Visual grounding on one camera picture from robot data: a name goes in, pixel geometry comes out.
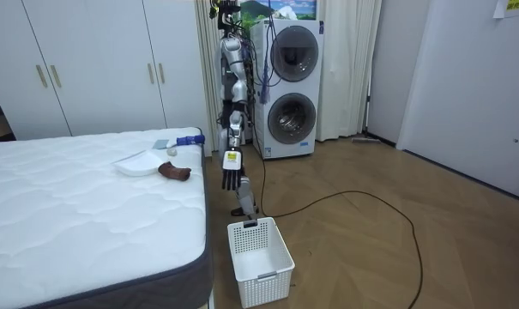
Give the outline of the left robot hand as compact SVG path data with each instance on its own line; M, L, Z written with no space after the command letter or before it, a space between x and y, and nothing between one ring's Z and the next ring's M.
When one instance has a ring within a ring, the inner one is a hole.
M241 148L229 148L222 157L222 188L237 191L243 176L243 154Z

